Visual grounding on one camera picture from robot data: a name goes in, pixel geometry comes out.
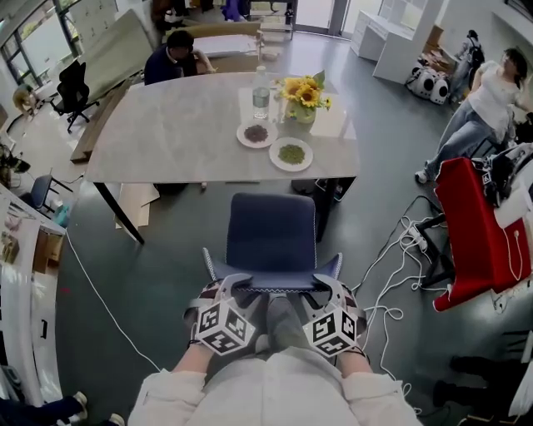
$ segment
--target plate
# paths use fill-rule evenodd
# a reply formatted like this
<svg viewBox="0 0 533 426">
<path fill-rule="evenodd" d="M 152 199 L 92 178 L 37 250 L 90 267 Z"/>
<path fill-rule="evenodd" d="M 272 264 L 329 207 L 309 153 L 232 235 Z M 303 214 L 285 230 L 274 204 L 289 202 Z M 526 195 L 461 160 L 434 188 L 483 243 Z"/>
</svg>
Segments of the plate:
<svg viewBox="0 0 533 426">
<path fill-rule="evenodd" d="M 268 136 L 266 137 L 266 140 L 263 142 L 248 141 L 244 137 L 244 131 L 248 127 L 257 125 L 265 127 L 266 131 L 268 131 Z M 242 145 L 248 146 L 249 148 L 266 148 L 267 146 L 272 145 L 272 143 L 277 139 L 277 127 L 274 123 L 270 123 L 267 120 L 250 120 L 242 123 L 239 126 L 239 128 L 237 129 L 237 139 Z"/>
<path fill-rule="evenodd" d="M 301 164 L 289 164 L 285 163 L 280 159 L 279 152 L 285 145 L 297 145 L 299 146 L 306 154 Z M 274 165 L 284 171 L 302 171 L 309 167 L 313 161 L 313 150 L 309 145 L 300 139 L 295 137 L 281 137 L 275 141 L 268 151 L 270 160 Z"/>
</svg>

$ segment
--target person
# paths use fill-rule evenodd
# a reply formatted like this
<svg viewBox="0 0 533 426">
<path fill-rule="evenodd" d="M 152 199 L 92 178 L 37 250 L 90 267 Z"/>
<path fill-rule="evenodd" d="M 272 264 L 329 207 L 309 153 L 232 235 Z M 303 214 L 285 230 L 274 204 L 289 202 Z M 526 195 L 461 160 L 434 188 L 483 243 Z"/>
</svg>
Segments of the person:
<svg viewBox="0 0 533 426">
<path fill-rule="evenodd" d="M 160 46 L 147 60 L 144 67 L 144 84 L 165 82 L 180 77 L 196 76 L 197 59 L 214 73 L 209 59 L 201 51 L 193 48 L 194 37 L 187 31 L 175 31 L 168 36 L 167 43 Z"/>
<path fill-rule="evenodd" d="M 23 83 L 13 93 L 13 103 L 22 115 L 29 119 L 37 109 L 37 97 L 29 84 Z"/>
<path fill-rule="evenodd" d="M 498 362 L 482 357 L 454 357 L 450 367 L 459 373 L 481 376 L 488 386 L 468 388 L 439 380 L 433 391 L 436 407 L 454 401 L 489 409 L 489 415 L 498 420 L 533 415 L 533 363 L 523 364 L 518 359 Z"/>
<path fill-rule="evenodd" d="M 53 426 L 59 420 L 68 424 L 87 418 L 87 397 L 77 392 L 73 396 L 33 407 L 11 399 L 0 399 L 0 424 L 7 426 Z M 112 414 L 102 426 L 125 426 L 124 419 Z"/>
<path fill-rule="evenodd" d="M 477 71 L 479 66 L 485 61 L 477 32 L 474 30 L 468 32 L 456 57 L 460 62 L 451 78 L 450 95 L 448 96 L 450 103 L 456 102 L 461 97 L 470 80 L 471 70 Z"/>
<path fill-rule="evenodd" d="M 266 324 L 268 344 L 207 384 L 213 352 L 192 340 L 173 371 L 144 380 L 129 426 L 420 426 L 401 382 L 374 374 L 360 349 L 339 354 L 338 369 L 311 350 L 285 296 L 271 295 Z"/>
<path fill-rule="evenodd" d="M 418 183 L 434 181 L 441 163 L 469 156 L 486 138 L 501 143 L 510 125 L 509 105 L 531 111 L 527 61 L 516 49 L 507 49 L 498 64 L 485 62 L 476 71 L 470 95 L 451 118 L 435 157 L 415 174 Z"/>
</svg>

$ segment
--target office chair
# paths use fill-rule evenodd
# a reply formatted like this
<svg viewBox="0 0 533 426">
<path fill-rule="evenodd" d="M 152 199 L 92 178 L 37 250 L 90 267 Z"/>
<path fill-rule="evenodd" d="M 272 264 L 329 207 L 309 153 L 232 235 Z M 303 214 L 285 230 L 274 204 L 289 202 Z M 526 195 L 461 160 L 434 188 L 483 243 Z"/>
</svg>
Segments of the office chair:
<svg viewBox="0 0 533 426">
<path fill-rule="evenodd" d="M 98 101 L 87 103 L 89 98 L 89 87 L 84 82 L 85 68 L 87 64 L 80 65 L 78 61 L 74 61 L 70 66 L 64 69 L 59 74 L 59 86 L 57 86 L 57 92 L 61 96 L 62 100 L 56 105 L 53 101 L 50 101 L 53 109 L 62 116 L 63 114 L 70 114 L 67 121 L 68 133 L 72 133 L 70 128 L 79 116 L 82 116 L 87 123 L 89 119 L 83 114 L 83 112 L 92 105 L 100 105 Z"/>
<path fill-rule="evenodd" d="M 54 210 L 50 206 L 46 205 L 47 195 L 49 191 L 59 194 L 59 192 L 50 187 L 52 182 L 55 182 L 59 186 L 65 188 L 67 191 L 72 192 L 72 190 L 68 186 L 63 185 L 63 183 L 61 183 L 60 181 L 56 181 L 52 177 L 52 175 L 45 175 L 38 177 L 33 183 L 32 191 L 25 192 L 20 196 L 20 199 L 35 210 L 39 210 L 44 207 L 45 209 L 53 213 Z"/>
</svg>

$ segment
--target table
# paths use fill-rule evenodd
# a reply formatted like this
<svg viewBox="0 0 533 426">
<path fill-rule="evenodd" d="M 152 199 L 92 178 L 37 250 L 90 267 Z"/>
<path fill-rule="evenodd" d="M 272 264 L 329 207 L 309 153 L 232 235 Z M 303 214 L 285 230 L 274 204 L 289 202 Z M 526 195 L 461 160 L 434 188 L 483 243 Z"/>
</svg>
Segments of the table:
<svg viewBox="0 0 533 426">
<path fill-rule="evenodd" d="M 279 137 L 307 142 L 314 161 L 304 171 L 289 173 L 270 161 L 268 149 L 243 146 L 239 125 L 252 119 L 254 73 L 187 77 L 146 87 L 132 87 L 109 117 L 98 138 L 86 178 L 94 182 L 117 218 L 143 242 L 105 183 L 191 183 L 203 181 L 268 181 L 357 176 L 356 133 L 340 97 L 329 83 L 330 111 L 319 109 L 315 123 L 284 121 L 286 102 L 271 90 L 269 120 Z M 271 74 L 272 79 L 279 76 Z M 317 239 L 326 227 L 336 179 L 326 191 Z"/>
</svg>

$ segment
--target plastic bottle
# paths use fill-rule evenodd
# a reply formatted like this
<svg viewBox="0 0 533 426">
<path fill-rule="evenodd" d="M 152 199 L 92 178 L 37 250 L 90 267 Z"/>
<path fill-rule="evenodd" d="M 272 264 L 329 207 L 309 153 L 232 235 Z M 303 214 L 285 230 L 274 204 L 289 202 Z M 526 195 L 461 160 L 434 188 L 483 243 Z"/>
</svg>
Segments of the plastic bottle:
<svg viewBox="0 0 533 426">
<path fill-rule="evenodd" d="M 259 66 L 256 69 L 256 78 L 253 82 L 253 117 L 257 120 L 268 118 L 268 103 L 270 101 L 270 80 L 266 69 Z"/>
</svg>

